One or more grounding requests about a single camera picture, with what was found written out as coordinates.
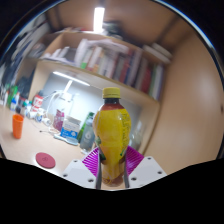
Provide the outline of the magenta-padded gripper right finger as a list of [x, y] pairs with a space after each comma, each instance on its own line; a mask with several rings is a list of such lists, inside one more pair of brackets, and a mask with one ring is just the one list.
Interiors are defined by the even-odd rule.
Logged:
[[126, 189], [143, 187], [165, 176], [165, 171], [153, 157], [144, 157], [132, 147], [127, 148], [124, 173]]

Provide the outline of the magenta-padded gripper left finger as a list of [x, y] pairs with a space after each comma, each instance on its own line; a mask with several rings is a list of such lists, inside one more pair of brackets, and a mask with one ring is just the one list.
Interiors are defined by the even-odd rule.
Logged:
[[82, 160], [73, 159], [62, 173], [62, 177], [81, 187], [101, 188], [101, 164], [99, 149], [93, 149]]

